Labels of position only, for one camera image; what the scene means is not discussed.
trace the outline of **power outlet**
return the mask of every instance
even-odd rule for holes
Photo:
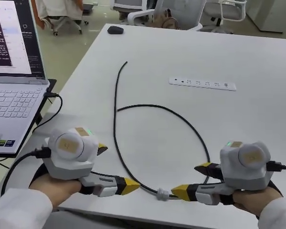
[[[180,86],[191,86],[191,87],[203,87],[227,91],[236,91],[236,86],[234,83],[220,83],[220,82],[211,82],[205,80],[194,80],[194,79],[185,79],[185,78],[170,78],[169,83],[173,85]]]

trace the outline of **black mouse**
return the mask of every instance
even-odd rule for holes
[[[107,30],[109,34],[123,34],[124,29],[118,26],[110,26],[109,29]]]

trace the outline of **lab coat sleeve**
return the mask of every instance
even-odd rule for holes
[[[286,229],[286,198],[271,201],[262,211],[259,229]]]
[[[42,192],[10,188],[0,198],[0,229],[41,229],[52,210]]]

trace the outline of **desk surface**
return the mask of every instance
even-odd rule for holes
[[[118,108],[158,104],[174,110],[197,128],[213,162],[219,162],[220,149],[233,139],[263,141],[272,159],[286,164],[286,40],[130,26],[123,26],[123,35],[109,35],[108,26],[61,91],[60,114],[32,135],[22,155],[41,146],[54,128],[87,126],[109,147],[94,171],[127,177],[112,127],[117,73],[128,61],[120,76]],[[233,82],[237,91],[170,85],[175,76]],[[56,100],[44,120],[59,104]],[[150,187],[170,190],[204,180],[193,169],[206,161],[201,143],[166,111],[133,108],[118,113],[117,140],[129,169]],[[25,159],[7,187],[27,187],[40,164]],[[273,181],[286,196],[286,172],[276,173]],[[142,189],[107,198],[76,194],[62,207],[185,227],[257,228],[255,216],[233,206],[157,201]]]

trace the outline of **hand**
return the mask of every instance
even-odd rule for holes
[[[271,187],[261,191],[235,191],[234,206],[260,216],[263,209],[272,201],[281,198],[281,194]]]
[[[81,183],[77,180],[58,180],[45,174],[33,181],[29,189],[38,190],[47,195],[55,208],[72,194],[79,192]]]

